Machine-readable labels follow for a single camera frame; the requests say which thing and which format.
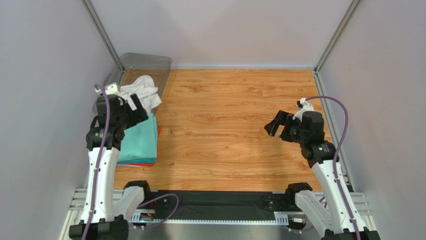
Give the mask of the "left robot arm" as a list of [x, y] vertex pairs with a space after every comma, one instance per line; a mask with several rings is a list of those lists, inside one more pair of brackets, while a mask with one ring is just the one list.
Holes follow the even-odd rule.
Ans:
[[97, 116], [86, 134], [89, 175], [79, 223], [69, 227], [72, 240], [126, 240], [130, 218], [144, 201], [145, 181], [129, 182], [117, 203], [113, 202], [115, 170], [125, 130], [149, 117], [140, 103], [133, 110], [117, 94], [101, 94]]

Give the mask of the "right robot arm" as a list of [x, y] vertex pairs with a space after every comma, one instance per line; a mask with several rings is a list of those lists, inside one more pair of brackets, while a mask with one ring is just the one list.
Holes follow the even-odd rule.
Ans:
[[301, 155], [320, 183], [327, 207], [306, 182], [289, 184], [287, 200], [304, 212], [322, 240], [378, 240], [379, 233], [369, 229], [344, 183], [337, 148], [325, 140], [324, 124], [322, 114], [316, 111], [305, 111], [297, 118], [280, 110], [264, 126], [271, 137], [283, 126], [279, 137], [299, 144]]

